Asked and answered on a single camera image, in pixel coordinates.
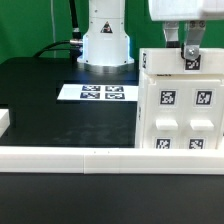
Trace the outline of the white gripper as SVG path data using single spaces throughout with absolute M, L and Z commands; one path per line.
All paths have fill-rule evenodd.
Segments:
M 199 57 L 205 20 L 224 20 L 224 0 L 148 0 L 153 21 L 165 21 L 163 33 L 167 48 L 179 48 L 179 23 L 185 23 L 182 56 L 187 60 Z

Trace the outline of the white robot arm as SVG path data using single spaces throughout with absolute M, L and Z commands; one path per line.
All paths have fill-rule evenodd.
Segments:
M 168 48 L 181 47 L 185 59 L 199 56 L 208 20 L 224 20 L 224 0 L 147 0 L 150 17 L 163 23 Z M 89 28 L 78 63 L 96 72 L 133 65 L 124 28 L 125 0 L 89 0 Z

